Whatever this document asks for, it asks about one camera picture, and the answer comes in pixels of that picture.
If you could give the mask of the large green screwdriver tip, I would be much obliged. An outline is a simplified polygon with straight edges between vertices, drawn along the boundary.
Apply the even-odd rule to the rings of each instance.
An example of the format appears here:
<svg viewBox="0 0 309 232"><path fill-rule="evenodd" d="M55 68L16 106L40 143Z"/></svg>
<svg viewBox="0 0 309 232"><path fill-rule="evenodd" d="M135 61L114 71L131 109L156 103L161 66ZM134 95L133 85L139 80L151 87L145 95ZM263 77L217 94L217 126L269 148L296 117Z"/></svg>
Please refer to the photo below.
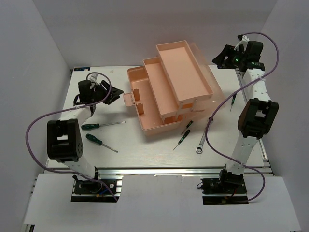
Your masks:
<svg viewBox="0 0 309 232"><path fill-rule="evenodd" d="M99 123L96 123L96 124L84 124L84 125L81 126L81 129L89 131L89 130L98 129L100 127L106 127L106 126L112 126L112 125L124 124L124 123L126 123L126 122L125 121L120 121L120 122L113 122L113 123L106 123L106 124L99 124Z"/></svg>

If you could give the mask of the pink plastic toolbox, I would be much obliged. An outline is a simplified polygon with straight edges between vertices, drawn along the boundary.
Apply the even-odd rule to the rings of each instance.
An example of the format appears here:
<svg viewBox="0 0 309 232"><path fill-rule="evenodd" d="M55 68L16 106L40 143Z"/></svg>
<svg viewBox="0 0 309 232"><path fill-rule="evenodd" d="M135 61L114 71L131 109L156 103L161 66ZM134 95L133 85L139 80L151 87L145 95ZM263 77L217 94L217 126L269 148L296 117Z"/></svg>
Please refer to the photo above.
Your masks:
<svg viewBox="0 0 309 232"><path fill-rule="evenodd" d="M158 44L156 49L157 57L128 69L131 91L123 95L125 106L135 107L146 136L209 117L225 99L195 43Z"/></svg>

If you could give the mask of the silver ratchet wrench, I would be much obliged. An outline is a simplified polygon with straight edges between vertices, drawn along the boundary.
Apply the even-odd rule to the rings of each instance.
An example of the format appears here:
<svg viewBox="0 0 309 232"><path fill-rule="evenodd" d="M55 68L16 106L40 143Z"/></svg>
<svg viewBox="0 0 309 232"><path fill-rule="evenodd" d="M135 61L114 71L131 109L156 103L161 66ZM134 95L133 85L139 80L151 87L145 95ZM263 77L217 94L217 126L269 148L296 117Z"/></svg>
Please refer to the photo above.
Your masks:
<svg viewBox="0 0 309 232"><path fill-rule="evenodd" d="M200 139L200 142L198 144L198 146L196 147L196 153L197 154L202 154L203 153L203 145L205 143L206 137L205 137L206 131L203 132L203 135Z"/></svg>

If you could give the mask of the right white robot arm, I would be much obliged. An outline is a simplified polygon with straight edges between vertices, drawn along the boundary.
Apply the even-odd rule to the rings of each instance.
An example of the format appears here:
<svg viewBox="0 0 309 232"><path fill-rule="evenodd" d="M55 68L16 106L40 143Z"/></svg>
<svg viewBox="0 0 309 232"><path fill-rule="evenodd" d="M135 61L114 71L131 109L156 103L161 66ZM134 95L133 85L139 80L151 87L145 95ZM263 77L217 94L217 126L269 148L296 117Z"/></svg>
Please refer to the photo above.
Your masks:
<svg viewBox="0 0 309 232"><path fill-rule="evenodd" d="M235 188L233 177L244 174L244 166L257 142L268 134L279 105L268 95L265 82L265 66L259 61L263 43L239 42L236 46L225 45L212 61L219 69L238 70L247 103L238 119L239 137L232 153L220 173L218 188L225 193Z"/></svg>

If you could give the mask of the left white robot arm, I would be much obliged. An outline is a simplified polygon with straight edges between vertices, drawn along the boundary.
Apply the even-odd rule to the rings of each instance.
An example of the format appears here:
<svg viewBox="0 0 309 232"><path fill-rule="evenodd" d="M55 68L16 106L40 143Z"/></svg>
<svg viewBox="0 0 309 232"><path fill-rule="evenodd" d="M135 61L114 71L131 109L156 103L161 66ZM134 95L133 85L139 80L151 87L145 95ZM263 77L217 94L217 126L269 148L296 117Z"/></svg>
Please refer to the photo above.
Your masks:
<svg viewBox="0 0 309 232"><path fill-rule="evenodd" d="M85 187L92 193L101 190L102 181L96 177L96 167L83 156L80 130L93 130L102 124L85 124L96 110L96 102L110 105L124 92L108 84L94 80L78 83L79 94L73 100L74 109L63 112L58 120L47 123L47 154L49 159L65 164L72 171L87 178Z"/></svg>

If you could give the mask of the small precision screwdriver right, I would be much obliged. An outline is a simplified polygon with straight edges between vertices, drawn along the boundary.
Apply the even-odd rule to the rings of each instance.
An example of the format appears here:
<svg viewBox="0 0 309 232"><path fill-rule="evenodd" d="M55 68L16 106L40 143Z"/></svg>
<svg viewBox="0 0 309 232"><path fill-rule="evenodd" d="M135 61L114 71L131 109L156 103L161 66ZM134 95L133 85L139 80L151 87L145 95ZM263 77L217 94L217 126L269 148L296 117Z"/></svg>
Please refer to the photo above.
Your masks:
<svg viewBox="0 0 309 232"><path fill-rule="evenodd" d="M235 103L235 100L236 100L236 94L234 94L233 95L233 97L232 97L232 100L231 100L231 106L230 106L230 111L232 110L232 107L233 107L233 105L234 105L234 103Z"/></svg>

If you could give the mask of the blue label left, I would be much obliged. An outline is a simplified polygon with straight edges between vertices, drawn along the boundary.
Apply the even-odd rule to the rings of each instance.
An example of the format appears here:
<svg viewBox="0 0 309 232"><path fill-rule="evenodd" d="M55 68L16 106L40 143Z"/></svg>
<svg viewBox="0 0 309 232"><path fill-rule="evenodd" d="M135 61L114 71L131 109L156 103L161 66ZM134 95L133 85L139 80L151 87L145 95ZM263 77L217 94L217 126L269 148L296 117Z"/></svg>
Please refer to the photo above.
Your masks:
<svg viewBox="0 0 309 232"><path fill-rule="evenodd" d="M84 71L90 71L90 67L75 67L74 68L75 72L84 72Z"/></svg>

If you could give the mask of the large green screwdriver front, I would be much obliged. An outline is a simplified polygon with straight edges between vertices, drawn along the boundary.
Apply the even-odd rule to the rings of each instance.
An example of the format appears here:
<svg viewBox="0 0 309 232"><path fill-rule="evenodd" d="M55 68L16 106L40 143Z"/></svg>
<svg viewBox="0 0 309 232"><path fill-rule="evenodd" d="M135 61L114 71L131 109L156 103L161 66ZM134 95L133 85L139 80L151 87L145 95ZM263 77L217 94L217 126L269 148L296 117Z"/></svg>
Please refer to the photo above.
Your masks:
<svg viewBox="0 0 309 232"><path fill-rule="evenodd" d="M110 147L110 146L108 146L108 145L106 145L106 144L104 144L100 139L98 139L96 136L94 136L94 135L92 135L92 134L86 134L86 139L87 140L89 140L89 141L91 141L91 142L93 142L93 143L95 143L95 144L97 144L97 145L99 145L99 146L103 146L103 147L105 147L105 148L107 148L107 149L109 149L109 150L111 150L111 151L113 151L113 152L115 152L115 153L118 153L118 151L117 150L115 150L115 149L113 149L112 147Z"/></svg>

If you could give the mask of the small precision screwdriver near box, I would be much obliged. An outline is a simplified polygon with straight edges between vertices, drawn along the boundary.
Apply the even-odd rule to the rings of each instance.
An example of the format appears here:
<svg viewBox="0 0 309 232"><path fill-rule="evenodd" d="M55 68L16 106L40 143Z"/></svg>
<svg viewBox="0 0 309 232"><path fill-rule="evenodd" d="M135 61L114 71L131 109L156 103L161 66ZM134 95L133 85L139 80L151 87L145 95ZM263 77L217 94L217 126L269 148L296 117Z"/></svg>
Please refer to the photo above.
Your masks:
<svg viewBox="0 0 309 232"><path fill-rule="evenodd" d="M185 131L193 124L193 121L190 120L189 123L186 125L186 127L184 128L184 130L182 131L182 134L185 133Z"/></svg>

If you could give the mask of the small precision screwdriver front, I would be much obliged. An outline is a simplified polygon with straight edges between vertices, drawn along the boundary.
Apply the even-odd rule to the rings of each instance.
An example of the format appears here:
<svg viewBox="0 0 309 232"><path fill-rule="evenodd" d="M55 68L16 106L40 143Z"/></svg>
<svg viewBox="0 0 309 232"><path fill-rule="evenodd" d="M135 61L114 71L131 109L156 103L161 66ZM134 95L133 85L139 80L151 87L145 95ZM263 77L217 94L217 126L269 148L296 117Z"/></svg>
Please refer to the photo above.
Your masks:
<svg viewBox="0 0 309 232"><path fill-rule="evenodd" d="M174 147L173 150L175 150L175 149L178 147L178 145L180 145L180 144L184 141L184 139L189 135L190 132L191 132L191 130L187 130L187 131L183 134L183 136L182 136L181 139L178 141L177 145Z"/></svg>

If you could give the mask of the white front cover board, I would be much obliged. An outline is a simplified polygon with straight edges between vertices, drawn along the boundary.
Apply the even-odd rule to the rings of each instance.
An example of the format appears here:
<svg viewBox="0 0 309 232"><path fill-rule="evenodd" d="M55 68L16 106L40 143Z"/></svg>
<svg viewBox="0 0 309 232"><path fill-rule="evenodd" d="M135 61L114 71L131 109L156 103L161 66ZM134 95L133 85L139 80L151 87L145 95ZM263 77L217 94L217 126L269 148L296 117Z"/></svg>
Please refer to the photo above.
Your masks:
<svg viewBox="0 0 309 232"><path fill-rule="evenodd" d="M300 229L281 177L247 205L204 205L199 177L127 175L116 203L70 200L73 179L40 174L25 223L37 232L290 232Z"/></svg>

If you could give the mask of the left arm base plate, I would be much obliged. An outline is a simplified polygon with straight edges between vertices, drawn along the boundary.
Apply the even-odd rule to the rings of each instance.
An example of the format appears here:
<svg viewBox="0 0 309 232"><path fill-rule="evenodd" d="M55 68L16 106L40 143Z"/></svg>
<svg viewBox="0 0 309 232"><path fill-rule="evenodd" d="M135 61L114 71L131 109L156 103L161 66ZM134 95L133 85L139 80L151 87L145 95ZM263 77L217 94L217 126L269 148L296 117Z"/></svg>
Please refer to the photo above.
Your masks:
<svg viewBox="0 0 309 232"><path fill-rule="evenodd" d="M123 176L101 175L100 181L104 182L118 200L122 189ZM115 198L109 190L101 183L92 182L73 175L74 184L71 194L71 202L80 203L115 203Z"/></svg>

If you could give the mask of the aluminium table edge rail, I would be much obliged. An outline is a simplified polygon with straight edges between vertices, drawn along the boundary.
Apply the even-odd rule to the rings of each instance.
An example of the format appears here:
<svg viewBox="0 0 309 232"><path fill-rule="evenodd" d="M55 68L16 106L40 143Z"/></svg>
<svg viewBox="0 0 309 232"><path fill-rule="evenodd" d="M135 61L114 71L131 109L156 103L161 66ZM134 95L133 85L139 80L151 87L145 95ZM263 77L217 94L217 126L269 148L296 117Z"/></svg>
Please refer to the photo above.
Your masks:
<svg viewBox="0 0 309 232"><path fill-rule="evenodd" d="M51 168L56 171L69 171L65 168ZM270 166L255 168L263 174L273 174ZM221 168L150 168L150 169L98 169L100 174L219 174ZM246 174L256 174L257 172L251 169L245 170Z"/></svg>

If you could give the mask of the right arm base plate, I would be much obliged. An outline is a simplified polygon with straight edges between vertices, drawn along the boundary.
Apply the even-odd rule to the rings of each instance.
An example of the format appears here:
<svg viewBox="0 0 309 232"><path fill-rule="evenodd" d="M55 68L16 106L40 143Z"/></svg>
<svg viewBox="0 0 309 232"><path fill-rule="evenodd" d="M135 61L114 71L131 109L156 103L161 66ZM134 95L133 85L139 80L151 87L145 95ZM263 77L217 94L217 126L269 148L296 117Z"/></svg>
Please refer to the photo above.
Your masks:
<svg viewBox="0 0 309 232"><path fill-rule="evenodd" d="M219 178L203 178L197 189L202 191L203 205L249 204L244 180L237 187L222 187Z"/></svg>

